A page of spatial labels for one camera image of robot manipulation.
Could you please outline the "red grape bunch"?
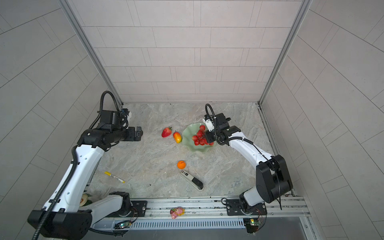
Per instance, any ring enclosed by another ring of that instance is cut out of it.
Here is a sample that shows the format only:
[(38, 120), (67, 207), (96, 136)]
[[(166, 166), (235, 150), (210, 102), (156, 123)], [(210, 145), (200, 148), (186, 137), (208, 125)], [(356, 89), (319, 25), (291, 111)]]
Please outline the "red grape bunch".
[(192, 140), (195, 144), (195, 146), (213, 146), (214, 143), (209, 143), (207, 140), (207, 134), (206, 134), (206, 126), (200, 125), (199, 130), (195, 135), (192, 136)]

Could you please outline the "red strawberry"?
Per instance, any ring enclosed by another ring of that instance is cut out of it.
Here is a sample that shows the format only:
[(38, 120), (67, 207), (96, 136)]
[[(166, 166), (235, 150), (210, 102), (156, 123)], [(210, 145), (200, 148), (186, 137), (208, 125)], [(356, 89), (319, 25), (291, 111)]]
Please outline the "red strawberry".
[(167, 127), (163, 129), (161, 136), (163, 138), (166, 138), (166, 137), (169, 137), (171, 134), (172, 134), (172, 127)]

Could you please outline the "red yellow mango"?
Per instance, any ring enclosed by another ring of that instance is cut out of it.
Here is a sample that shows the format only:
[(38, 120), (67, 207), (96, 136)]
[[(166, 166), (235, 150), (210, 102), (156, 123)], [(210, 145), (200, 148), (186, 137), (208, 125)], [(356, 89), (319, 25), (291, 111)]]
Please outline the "red yellow mango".
[(182, 135), (180, 133), (174, 132), (173, 137), (177, 144), (182, 142)]

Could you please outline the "orange tangerine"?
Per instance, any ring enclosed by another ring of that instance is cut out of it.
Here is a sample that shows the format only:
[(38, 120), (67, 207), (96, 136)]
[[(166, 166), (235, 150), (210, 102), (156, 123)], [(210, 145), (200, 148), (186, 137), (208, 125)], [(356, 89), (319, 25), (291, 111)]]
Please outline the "orange tangerine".
[(185, 162), (185, 161), (178, 161), (178, 163), (177, 163), (177, 167), (178, 167), (180, 170), (183, 170), (183, 169), (186, 167), (186, 162)]

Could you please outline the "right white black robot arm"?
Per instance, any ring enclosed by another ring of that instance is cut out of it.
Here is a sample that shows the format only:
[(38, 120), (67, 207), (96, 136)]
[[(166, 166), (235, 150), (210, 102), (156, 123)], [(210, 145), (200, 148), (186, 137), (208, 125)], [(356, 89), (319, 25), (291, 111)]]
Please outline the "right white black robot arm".
[(238, 151), (256, 170), (256, 185), (240, 194), (241, 209), (250, 214), (260, 209), (262, 203), (280, 200), (293, 188), (286, 160), (260, 149), (236, 126), (230, 126), (230, 118), (224, 114), (203, 118), (207, 127), (205, 136), (208, 143), (227, 145)]

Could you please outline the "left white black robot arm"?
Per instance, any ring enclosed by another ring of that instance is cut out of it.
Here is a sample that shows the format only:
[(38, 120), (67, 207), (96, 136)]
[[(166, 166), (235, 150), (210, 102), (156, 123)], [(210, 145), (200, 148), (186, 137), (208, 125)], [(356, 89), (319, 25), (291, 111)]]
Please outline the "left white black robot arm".
[(110, 214), (127, 216), (133, 212), (129, 193), (113, 192), (106, 198), (81, 208), (81, 198), (99, 161), (114, 144), (138, 142), (141, 127), (126, 129), (88, 129), (71, 149), (73, 160), (60, 184), (41, 210), (33, 210), (28, 223), (39, 236), (54, 239), (80, 240), (91, 226)]

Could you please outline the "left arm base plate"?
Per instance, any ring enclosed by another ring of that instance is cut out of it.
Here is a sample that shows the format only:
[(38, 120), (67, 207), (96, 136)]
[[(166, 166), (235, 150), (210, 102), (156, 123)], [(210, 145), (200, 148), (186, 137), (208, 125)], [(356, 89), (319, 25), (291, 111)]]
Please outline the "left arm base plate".
[(147, 201), (132, 201), (130, 194), (126, 192), (112, 192), (109, 196), (117, 195), (123, 197), (121, 208), (108, 215), (108, 217), (144, 217), (147, 208)]

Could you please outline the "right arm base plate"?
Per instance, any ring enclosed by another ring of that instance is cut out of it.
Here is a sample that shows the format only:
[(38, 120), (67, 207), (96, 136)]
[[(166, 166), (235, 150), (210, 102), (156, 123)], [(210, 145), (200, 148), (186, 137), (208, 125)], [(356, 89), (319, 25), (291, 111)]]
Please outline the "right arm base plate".
[(268, 214), (264, 203), (259, 203), (251, 207), (249, 211), (242, 209), (242, 204), (239, 199), (224, 199), (222, 203), (227, 208), (228, 216), (266, 216)]

